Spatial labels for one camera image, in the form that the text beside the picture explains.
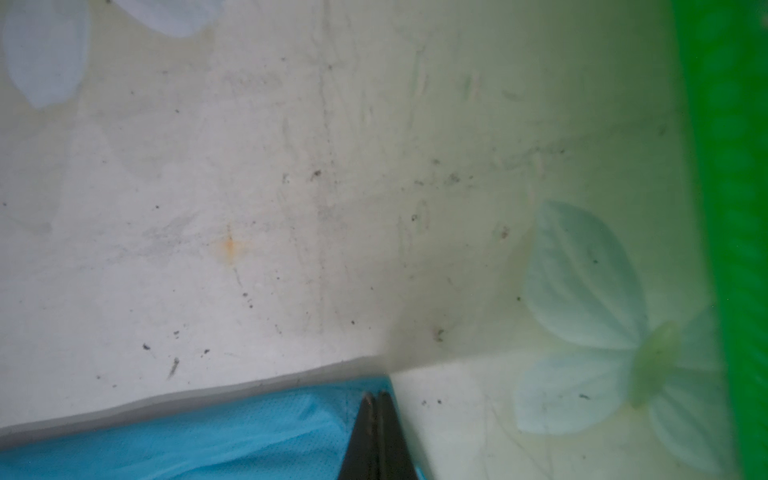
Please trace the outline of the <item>green plastic basket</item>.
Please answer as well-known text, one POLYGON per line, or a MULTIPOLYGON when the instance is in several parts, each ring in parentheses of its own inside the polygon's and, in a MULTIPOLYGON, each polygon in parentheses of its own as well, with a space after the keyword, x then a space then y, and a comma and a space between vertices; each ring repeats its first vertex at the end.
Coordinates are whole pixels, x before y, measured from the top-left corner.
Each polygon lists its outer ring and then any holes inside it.
POLYGON ((672 4, 741 471, 767 476, 767 4, 672 4))

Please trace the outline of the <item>blue t-shirt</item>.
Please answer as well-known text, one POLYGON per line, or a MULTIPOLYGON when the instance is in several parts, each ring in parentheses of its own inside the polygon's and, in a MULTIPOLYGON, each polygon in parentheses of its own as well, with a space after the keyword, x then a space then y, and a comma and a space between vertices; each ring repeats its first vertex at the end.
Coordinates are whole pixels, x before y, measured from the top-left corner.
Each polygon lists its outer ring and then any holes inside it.
POLYGON ((363 396, 388 377, 276 390, 2 450, 4 479, 337 479, 363 396))

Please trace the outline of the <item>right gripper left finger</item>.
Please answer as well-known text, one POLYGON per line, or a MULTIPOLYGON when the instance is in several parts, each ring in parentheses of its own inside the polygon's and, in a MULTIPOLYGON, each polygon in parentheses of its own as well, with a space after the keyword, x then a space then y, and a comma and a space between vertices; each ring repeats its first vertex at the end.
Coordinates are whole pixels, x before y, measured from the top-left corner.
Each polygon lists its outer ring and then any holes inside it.
POLYGON ((361 401, 338 480, 378 478, 377 400, 367 392, 361 401))

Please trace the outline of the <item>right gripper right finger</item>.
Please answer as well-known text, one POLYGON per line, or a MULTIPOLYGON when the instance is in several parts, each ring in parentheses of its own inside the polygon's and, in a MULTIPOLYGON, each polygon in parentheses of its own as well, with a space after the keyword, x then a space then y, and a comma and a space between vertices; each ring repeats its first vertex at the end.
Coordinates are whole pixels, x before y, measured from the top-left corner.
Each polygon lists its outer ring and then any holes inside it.
POLYGON ((377 478, 418 480, 393 397, 386 391, 377 396, 377 478))

